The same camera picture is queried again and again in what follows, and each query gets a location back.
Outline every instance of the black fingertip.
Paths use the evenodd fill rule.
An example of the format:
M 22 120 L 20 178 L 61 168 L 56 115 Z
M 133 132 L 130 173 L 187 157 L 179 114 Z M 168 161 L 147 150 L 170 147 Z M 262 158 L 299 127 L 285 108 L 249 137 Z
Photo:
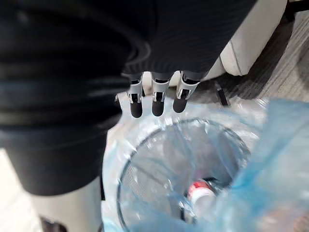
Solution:
M 184 111 L 186 105 L 187 105 L 187 100 L 178 99 L 176 97 L 173 103 L 173 109 L 176 113 L 181 113 L 182 111 Z
M 140 103 L 131 103 L 131 114 L 133 117 L 139 118 L 143 113 L 143 108 Z
M 153 101 L 153 114 L 154 116 L 161 116 L 163 114 L 164 111 L 164 102 L 160 102 L 160 101 Z

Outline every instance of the clear plastic bag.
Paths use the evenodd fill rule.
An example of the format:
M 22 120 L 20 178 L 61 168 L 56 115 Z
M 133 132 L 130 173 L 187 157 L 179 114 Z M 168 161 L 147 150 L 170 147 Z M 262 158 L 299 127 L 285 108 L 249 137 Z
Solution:
M 151 106 L 151 99 L 143 99 L 144 107 L 147 104 Z M 166 109 L 171 104 L 167 100 Z M 308 127 L 308 105 L 272 101 L 266 111 L 266 104 L 251 101 L 229 110 L 188 104 L 184 113 L 167 111 L 160 118 L 152 116 L 149 107 L 141 119 L 124 115 L 121 133 L 110 133 L 117 139 L 108 145 L 104 160 L 103 215 L 119 231 L 253 232 L 274 229 L 267 221 L 277 216 L 276 210 L 280 215 L 287 209 L 289 214 L 302 214 L 295 199 L 302 191 L 303 198 L 298 198 L 305 201 L 307 187 L 300 188 L 292 179 L 301 175 L 296 178 L 299 182 L 309 175 L 303 150 L 309 130 L 302 131 Z M 287 142 L 291 147 L 282 150 Z M 288 154 L 295 151 L 300 156 L 292 162 Z M 287 174 L 289 163 L 292 174 Z M 186 190 L 193 181 L 207 177 L 228 191 L 217 198 L 209 220 L 188 224 L 182 215 L 192 211 Z M 278 226 L 287 222 L 281 220 Z

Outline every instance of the black fabric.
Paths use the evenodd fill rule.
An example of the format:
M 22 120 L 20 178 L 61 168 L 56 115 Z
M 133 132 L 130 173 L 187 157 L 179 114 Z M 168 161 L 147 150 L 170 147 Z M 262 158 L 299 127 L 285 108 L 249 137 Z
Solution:
M 151 55 L 126 66 L 126 72 L 209 71 L 255 2 L 157 0 L 157 28 L 150 39 Z
M 206 72 L 254 3 L 0 1 L 0 142 L 24 189 L 58 195 L 100 176 L 125 63 L 125 73 Z
M 0 141 L 23 188 L 31 194 L 71 192 L 102 173 L 106 132 L 99 128 L 6 130 Z

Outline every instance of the plastic wrapper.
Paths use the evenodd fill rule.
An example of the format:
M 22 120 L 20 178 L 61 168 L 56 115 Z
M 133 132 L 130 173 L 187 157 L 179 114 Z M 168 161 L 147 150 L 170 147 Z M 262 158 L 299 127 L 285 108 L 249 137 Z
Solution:
M 305 113 L 298 109 L 292 114 L 288 108 L 294 104 L 303 110 L 306 106 L 260 100 L 218 109 L 190 103 L 185 112 L 176 114 L 172 101 L 166 100 L 165 109 L 171 110 L 157 118 L 151 114 L 151 98 L 144 98 L 142 118 L 132 119 L 125 110 L 118 127 L 109 134 L 104 158 L 105 231 L 277 231 L 274 225 L 281 225 L 282 218 L 275 218 L 272 228 L 269 217 L 291 219 L 304 212 L 295 206 L 299 183 L 292 180 L 300 173 L 302 160 L 295 159 L 294 172 L 286 177 L 293 156 L 285 152 L 295 149 L 301 155 L 306 145 L 281 149 L 308 120 L 307 112 L 303 121 L 293 120 L 298 126 L 291 126 L 292 116 Z M 121 105 L 128 107 L 125 101 Z M 226 191 L 218 196 L 207 220 L 189 224 L 183 216 L 184 211 L 192 212 L 186 191 L 201 178 L 217 180 Z

